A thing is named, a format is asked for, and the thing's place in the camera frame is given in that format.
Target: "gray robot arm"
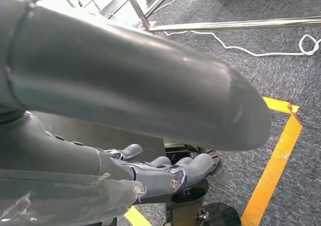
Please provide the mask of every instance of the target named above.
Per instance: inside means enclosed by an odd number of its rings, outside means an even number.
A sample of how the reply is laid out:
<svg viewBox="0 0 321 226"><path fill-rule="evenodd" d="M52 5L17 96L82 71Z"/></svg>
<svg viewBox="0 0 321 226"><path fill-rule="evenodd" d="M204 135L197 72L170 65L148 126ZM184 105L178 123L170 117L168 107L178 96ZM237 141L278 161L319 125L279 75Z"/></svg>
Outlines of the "gray robot arm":
<svg viewBox="0 0 321 226"><path fill-rule="evenodd" d="M201 154L176 165L129 163L46 133L26 110L222 150L254 149L269 137L266 105L228 64L42 3L0 0L2 226L101 221L139 198L198 183L213 166Z"/></svg>
<svg viewBox="0 0 321 226"><path fill-rule="evenodd" d="M265 102L226 63L42 3L0 0L0 105L220 150L269 137Z"/></svg>

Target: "stainless steel pipe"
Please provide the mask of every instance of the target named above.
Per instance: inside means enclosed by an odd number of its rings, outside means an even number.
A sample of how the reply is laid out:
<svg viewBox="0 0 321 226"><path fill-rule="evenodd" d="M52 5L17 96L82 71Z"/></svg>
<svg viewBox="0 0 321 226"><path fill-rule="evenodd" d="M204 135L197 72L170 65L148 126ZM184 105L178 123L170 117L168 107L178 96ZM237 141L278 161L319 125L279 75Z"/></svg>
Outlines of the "stainless steel pipe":
<svg viewBox="0 0 321 226"><path fill-rule="evenodd" d="M158 7L160 7L164 1L165 0L156 0L145 14L145 16L146 18L150 17L151 14L156 11Z"/></svg>
<svg viewBox="0 0 321 226"><path fill-rule="evenodd" d="M129 1L135 10L135 12L138 15L138 17L142 20L142 23L145 27L145 29L149 31L151 26L149 22L148 21L148 19L145 16L144 12L142 10L142 8L139 5L139 3L136 0L129 0Z"/></svg>
<svg viewBox="0 0 321 226"><path fill-rule="evenodd" d="M151 32L174 32L192 30L226 30L226 29L257 29L257 28L282 28L282 27L306 27L321 26L321 17L288 18L241 22L217 22L217 23L190 23L165 26L154 26Z"/></svg>

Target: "plastic wrap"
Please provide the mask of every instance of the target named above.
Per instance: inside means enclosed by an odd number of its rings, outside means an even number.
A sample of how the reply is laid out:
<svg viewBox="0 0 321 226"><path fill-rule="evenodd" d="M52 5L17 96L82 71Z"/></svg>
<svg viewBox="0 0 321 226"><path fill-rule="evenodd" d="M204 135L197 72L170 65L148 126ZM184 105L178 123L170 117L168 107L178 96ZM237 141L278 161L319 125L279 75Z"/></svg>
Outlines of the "plastic wrap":
<svg viewBox="0 0 321 226"><path fill-rule="evenodd" d="M0 170L0 225L86 225L123 215L145 193L137 181Z"/></svg>

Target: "robotic hand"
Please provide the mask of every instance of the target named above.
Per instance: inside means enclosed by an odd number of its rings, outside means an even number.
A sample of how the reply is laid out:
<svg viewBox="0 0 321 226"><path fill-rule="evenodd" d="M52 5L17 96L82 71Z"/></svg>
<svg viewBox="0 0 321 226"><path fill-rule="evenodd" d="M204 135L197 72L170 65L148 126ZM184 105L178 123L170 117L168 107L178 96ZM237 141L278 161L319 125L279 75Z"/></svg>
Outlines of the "robotic hand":
<svg viewBox="0 0 321 226"><path fill-rule="evenodd" d="M133 171L134 179L145 187L142 198L171 194L179 189L189 188L198 183L213 171L217 165L208 154L202 153L194 159L182 158L172 165L167 157L157 157L151 162L128 162L142 153L138 144L123 150L111 149L105 153L117 165Z"/></svg>

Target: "black stand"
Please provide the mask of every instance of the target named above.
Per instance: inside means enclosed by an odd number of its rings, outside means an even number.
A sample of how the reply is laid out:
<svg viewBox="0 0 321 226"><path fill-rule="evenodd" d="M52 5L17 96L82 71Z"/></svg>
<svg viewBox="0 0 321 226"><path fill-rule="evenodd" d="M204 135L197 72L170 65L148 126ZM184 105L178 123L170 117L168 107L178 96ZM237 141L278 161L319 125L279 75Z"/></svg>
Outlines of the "black stand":
<svg viewBox="0 0 321 226"><path fill-rule="evenodd" d="M220 163L215 150L204 150L183 143L164 141L167 156L172 163L184 157L194 158L199 153L208 153L215 162L214 172ZM166 204L166 222L164 226L241 226L238 212L229 205L215 202L203 206L208 183L204 180L195 187L179 191Z"/></svg>

